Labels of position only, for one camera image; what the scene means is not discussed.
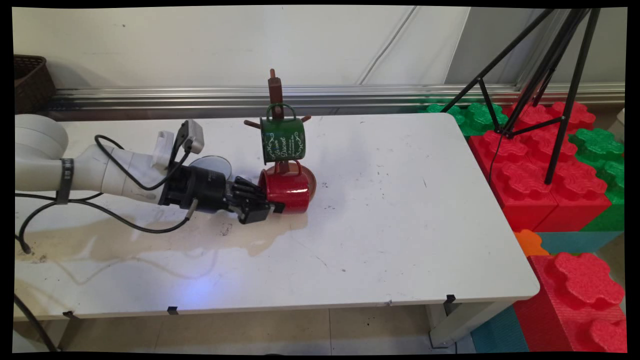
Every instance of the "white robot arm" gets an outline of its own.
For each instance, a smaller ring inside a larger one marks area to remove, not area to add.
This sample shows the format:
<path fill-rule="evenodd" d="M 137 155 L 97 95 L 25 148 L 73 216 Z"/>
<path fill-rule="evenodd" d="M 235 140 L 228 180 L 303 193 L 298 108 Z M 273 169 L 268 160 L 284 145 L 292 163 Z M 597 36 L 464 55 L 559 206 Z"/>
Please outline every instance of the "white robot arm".
<path fill-rule="evenodd" d="M 189 152 L 198 154 L 204 147 L 202 128 L 193 120 L 182 124 L 175 142 L 173 133 L 161 131 L 154 155 L 102 145 L 100 137 L 104 138 L 98 135 L 95 145 L 73 159 L 71 190 L 91 190 L 158 205 L 176 204 L 208 213 L 223 209 L 237 213 L 242 224 L 264 220 L 272 209 L 281 212 L 281 205 L 268 202 L 262 189 L 250 181 L 241 177 L 227 181 L 220 172 L 182 165 Z M 39 115 L 16 115 L 15 189 L 59 191 L 68 185 L 63 182 L 69 174 L 62 159 L 67 144 L 67 132 L 59 123 Z M 180 146 L 185 156 L 174 162 Z"/>
<path fill-rule="evenodd" d="M 39 115 L 15 117 L 15 189 L 25 192 L 60 189 L 60 159 L 67 149 L 67 132 Z M 156 184 L 166 170 L 153 166 L 153 157 L 105 146 L 109 153 L 143 184 Z M 136 186 L 99 148 L 91 145 L 74 159 L 71 190 L 91 190 L 158 203 L 164 186 L 148 191 Z"/>

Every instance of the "white wall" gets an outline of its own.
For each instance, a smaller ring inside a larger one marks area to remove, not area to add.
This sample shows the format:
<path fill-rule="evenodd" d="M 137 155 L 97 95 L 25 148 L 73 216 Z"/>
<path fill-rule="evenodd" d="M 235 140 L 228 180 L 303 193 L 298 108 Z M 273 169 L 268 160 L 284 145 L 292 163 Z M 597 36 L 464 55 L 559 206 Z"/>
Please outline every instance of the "white wall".
<path fill-rule="evenodd" d="M 354 85 L 411 6 L 13 8 L 13 52 L 58 88 Z M 421 6 L 365 84 L 443 83 L 468 13 Z"/>

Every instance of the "tripod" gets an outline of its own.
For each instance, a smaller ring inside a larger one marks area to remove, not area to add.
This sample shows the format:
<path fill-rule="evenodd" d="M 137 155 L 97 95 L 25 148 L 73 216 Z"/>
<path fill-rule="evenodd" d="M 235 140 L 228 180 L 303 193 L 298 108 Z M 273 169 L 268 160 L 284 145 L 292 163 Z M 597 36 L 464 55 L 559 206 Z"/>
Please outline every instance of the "tripod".
<path fill-rule="evenodd" d="M 556 136 L 554 150 L 551 154 L 551 159 L 547 168 L 545 184 L 550 184 L 553 180 L 558 156 L 560 155 L 560 149 L 562 147 L 562 142 L 566 134 L 566 128 L 569 125 L 569 118 L 571 117 L 573 102 L 575 100 L 575 95 L 578 92 L 578 85 L 580 84 L 580 78 L 582 77 L 582 71 L 584 70 L 584 63 L 589 52 L 589 46 L 591 45 L 591 39 L 593 38 L 596 23 L 598 22 L 600 9 L 572 9 L 569 12 L 562 26 L 560 27 L 558 34 L 549 46 L 547 53 L 544 55 L 540 64 L 538 65 L 538 68 L 531 77 L 531 80 L 520 94 L 520 98 L 513 110 L 513 113 L 511 113 L 511 116 L 509 116 L 509 120 L 507 120 L 503 127 L 500 127 L 500 124 L 498 124 L 498 120 L 495 116 L 495 112 L 493 111 L 493 106 L 491 104 L 491 99 L 489 98 L 489 93 L 486 91 L 486 87 L 484 85 L 483 77 L 485 77 L 485 75 L 487 75 L 487 73 L 489 73 L 489 71 L 491 71 L 498 64 L 498 62 L 500 62 L 509 52 L 511 52 L 511 50 L 513 50 L 513 48 L 522 41 L 522 39 L 524 39 L 533 29 L 540 25 L 540 23 L 544 19 L 546 19 L 553 11 L 554 9 L 545 9 L 545 11 L 543 11 L 535 20 L 533 20 L 533 22 L 528 25 L 509 45 L 507 45 L 507 47 L 502 50 L 502 52 L 498 54 L 498 56 L 493 59 L 489 63 L 489 65 L 487 65 L 467 86 L 465 86 L 465 88 L 462 89 L 462 91 L 456 97 L 454 97 L 453 100 L 451 100 L 441 111 L 442 113 L 449 111 L 449 109 L 451 109 L 451 106 L 454 106 L 456 102 L 462 99 L 462 97 L 469 90 L 479 84 L 480 89 L 482 90 L 484 101 L 487 105 L 489 114 L 491 115 L 491 119 L 493 121 L 494 131 L 498 134 L 501 134 L 500 139 L 502 139 L 502 136 L 513 138 L 518 134 L 526 133 L 528 131 L 539 129 L 541 127 L 549 126 L 559 122 L 560 126 Z M 522 112 L 526 104 L 532 100 L 532 105 L 537 106 L 540 102 L 540 99 L 542 98 L 542 95 L 544 94 L 547 85 L 549 84 L 549 81 L 551 80 L 551 77 L 556 70 L 556 67 L 560 63 L 560 60 L 562 59 L 562 56 L 566 51 L 566 48 L 568 47 L 569 42 L 571 41 L 573 34 L 575 33 L 575 30 L 578 28 L 578 25 L 580 25 L 582 20 L 589 12 L 591 13 L 587 22 L 587 28 L 584 32 L 584 37 L 582 38 L 580 53 L 578 54 L 578 59 L 575 64 L 573 77 L 571 79 L 571 85 L 569 86 L 569 91 L 567 93 L 562 115 L 558 118 L 541 122 L 540 124 L 529 126 L 518 131 L 512 131 L 515 122 L 518 120 L 518 117 L 520 116 L 520 113 Z"/>

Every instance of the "black cable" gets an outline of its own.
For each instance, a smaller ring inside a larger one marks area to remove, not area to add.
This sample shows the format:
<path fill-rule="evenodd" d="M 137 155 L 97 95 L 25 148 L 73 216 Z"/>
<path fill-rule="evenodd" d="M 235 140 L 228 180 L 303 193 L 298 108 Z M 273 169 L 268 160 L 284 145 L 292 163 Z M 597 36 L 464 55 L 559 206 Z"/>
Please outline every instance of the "black cable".
<path fill-rule="evenodd" d="M 55 345 L 53 345 L 53 341 L 51 341 L 51 338 L 49 337 L 49 335 L 47 335 L 47 332 L 44 331 L 44 328 L 42 327 L 42 324 L 40 324 L 38 319 L 36 319 L 36 317 L 33 316 L 33 313 L 31 312 L 31 310 L 29 310 L 27 305 L 25 305 L 22 302 L 22 300 L 20 300 L 18 295 L 16 295 L 15 293 L 13 293 L 13 303 L 16 304 L 18 306 L 18 308 L 20 309 L 20 311 L 22 311 L 24 316 L 27 317 L 27 319 L 29 320 L 31 325 L 38 332 L 38 335 L 40 335 L 40 338 L 42 339 L 42 341 L 44 341 L 44 345 L 47 345 L 47 348 L 49 349 L 49 351 L 57 352 L 58 349 L 56 348 Z"/>
<path fill-rule="evenodd" d="M 498 156 L 498 152 L 500 151 L 500 143 L 502 143 L 502 137 L 504 137 L 504 130 L 502 130 L 502 134 L 500 134 L 500 140 L 498 140 L 498 146 L 495 150 L 495 154 L 493 155 L 493 159 L 491 160 L 491 165 L 489 166 L 489 185 L 491 185 L 491 173 L 493 172 L 493 162 L 495 158 Z"/>
<path fill-rule="evenodd" d="M 91 196 L 83 197 L 83 198 L 80 198 L 80 199 L 69 199 L 69 200 L 89 201 L 89 200 L 93 200 L 93 199 L 95 199 L 96 197 L 98 197 L 98 196 L 100 196 L 100 195 L 104 195 L 104 193 L 97 193 L 97 194 L 95 194 L 95 195 L 91 195 Z"/>
<path fill-rule="evenodd" d="M 27 243 L 24 241 L 24 233 L 27 229 L 27 226 L 29 225 L 29 223 L 33 220 L 33 218 L 41 213 L 43 210 L 46 210 L 52 206 L 56 205 L 56 199 L 54 197 L 49 197 L 49 196 L 43 196 L 43 195 L 35 195 L 35 194 L 30 194 L 30 193 L 15 193 L 16 197 L 29 197 L 32 199 L 41 199 L 41 200 L 51 200 L 51 202 L 40 206 L 39 208 L 35 209 L 31 214 L 29 214 L 29 216 L 24 219 L 24 222 L 22 223 L 22 226 L 20 226 L 20 231 L 18 232 L 18 235 L 15 235 L 15 239 L 20 243 L 20 247 L 22 247 L 22 251 L 24 251 L 25 254 L 30 254 L 31 253 L 31 248 L 29 247 L 29 245 L 27 245 Z M 127 219 L 121 217 L 120 215 L 112 212 L 111 210 L 104 208 L 98 204 L 94 204 L 92 202 L 87 202 L 85 200 L 82 199 L 69 199 L 69 203 L 70 204 L 81 204 L 81 205 L 86 205 L 86 206 L 90 206 L 94 209 L 98 209 L 100 211 L 102 211 L 103 213 L 106 213 L 107 215 L 115 218 L 116 220 L 120 221 L 121 223 L 134 228 L 135 230 L 139 230 L 139 231 L 143 231 L 144 233 L 152 233 L 152 234 L 164 234 L 164 233 L 170 233 L 174 230 L 179 229 L 180 227 L 182 227 L 184 224 L 186 224 L 187 221 L 190 220 L 190 215 L 184 217 L 184 219 L 182 219 L 182 221 L 180 221 L 178 224 L 168 227 L 166 229 L 149 229 L 147 227 L 142 227 L 139 225 L 136 225 L 130 221 L 128 221 Z"/>
<path fill-rule="evenodd" d="M 100 148 L 100 150 L 102 150 L 102 152 L 109 158 L 109 160 L 113 161 L 113 163 L 115 163 L 115 165 L 129 178 L 131 179 L 134 183 L 136 183 L 136 185 L 138 185 L 139 188 L 141 188 L 142 190 L 147 190 L 147 191 L 151 191 L 151 190 L 155 190 L 157 188 L 159 188 L 160 186 L 162 186 L 167 180 L 169 180 L 169 178 L 171 177 L 171 175 L 173 175 L 173 173 L 180 168 L 180 166 L 182 166 L 182 164 L 187 160 L 187 157 L 189 156 L 189 151 L 185 151 L 184 155 L 182 156 L 182 159 L 180 159 L 180 161 L 178 162 L 177 165 L 175 165 L 173 167 L 173 169 L 171 169 L 169 171 L 169 173 L 164 177 L 164 179 L 160 180 L 159 183 L 155 184 L 154 186 L 145 186 L 142 185 L 141 182 L 138 181 L 138 179 L 136 179 L 133 175 L 131 175 L 130 172 L 127 171 L 127 169 L 124 168 L 124 166 L 122 166 L 122 164 L 120 164 L 120 162 L 118 160 L 116 160 L 113 155 L 111 155 L 111 153 L 109 153 L 109 151 L 102 145 L 102 143 L 100 143 L 100 139 L 105 139 L 108 142 L 112 143 L 113 145 L 121 148 L 122 146 L 120 146 L 119 143 L 115 142 L 115 140 L 112 140 L 104 135 L 96 135 L 93 137 L 93 139 L 95 140 L 96 145 L 98 145 L 98 147 Z"/>

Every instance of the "red foam block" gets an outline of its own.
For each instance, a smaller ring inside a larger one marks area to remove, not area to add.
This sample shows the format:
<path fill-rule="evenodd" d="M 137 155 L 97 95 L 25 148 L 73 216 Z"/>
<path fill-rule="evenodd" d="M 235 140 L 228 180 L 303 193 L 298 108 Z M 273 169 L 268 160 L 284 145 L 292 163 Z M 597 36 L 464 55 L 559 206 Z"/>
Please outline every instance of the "red foam block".
<path fill-rule="evenodd" d="M 502 113 L 507 115 L 507 116 L 511 116 L 511 114 L 513 113 L 513 110 L 516 107 L 516 102 L 514 102 L 513 104 L 511 104 L 511 106 L 505 106 L 502 108 Z M 532 114 L 532 113 L 546 113 L 547 109 L 542 106 L 542 105 L 537 105 L 537 106 L 531 106 L 531 102 L 526 104 L 524 106 L 524 109 L 522 109 L 522 111 L 520 112 L 520 116 L 522 116 L 523 114 Z"/>
<path fill-rule="evenodd" d="M 546 170 L 556 145 L 557 130 L 544 127 L 531 131 L 529 134 L 529 137 L 522 141 L 527 146 L 527 156 L 532 164 Z M 578 147 L 574 143 L 570 143 L 568 136 L 565 135 L 558 162 L 574 161 L 576 151 L 578 151 Z"/>
<path fill-rule="evenodd" d="M 556 102 L 551 107 L 547 108 L 547 113 L 552 118 L 562 116 L 564 111 L 564 103 Z M 567 133 L 573 134 L 578 129 L 593 130 L 593 123 L 596 120 L 596 115 L 587 111 L 587 107 L 579 102 L 573 103 L 571 110 L 571 117 L 569 118 L 569 125 L 567 126 Z"/>
<path fill-rule="evenodd" d="M 507 139 L 502 137 L 500 142 L 500 151 L 498 155 L 495 155 L 495 151 L 498 148 L 500 142 L 500 134 L 495 131 L 489 130 L 484 133 L 483 136 L 470 136 L 469 147 L 471 152 L 476 157 L 476 161 L 480 166 L 485 177 L 489 175 L 489 167 L 491 160 L 495 156 L 493 162 L 493 174 L 500 169 L 502 164 L 505 163 L 521 163 L 528 162 L 527 160 L 527 147 L 520 141 L 519 138 Z"/>
<path fill-rule="evenodd" d="M 593 167 L 576 160 L 558 163 L 551 184 L 551 194 L 558 206 L 534 232 L 580 231 L 611 206 L 606 190 L 607 183 L 596 177 Z"/>
<path fill-rule="evenodd" d="M 540 292 L 513 304 L 530 351 L 626 352 L 624 290 L 592 254 L 530 256 Z"/>
<path fill-rule="evenodd" d="M 527 162 L 505 163 L 495 173 L 492 190 L 513 231 L 535 229 L 557 207 L 543 180 L 544 172 Z"/>

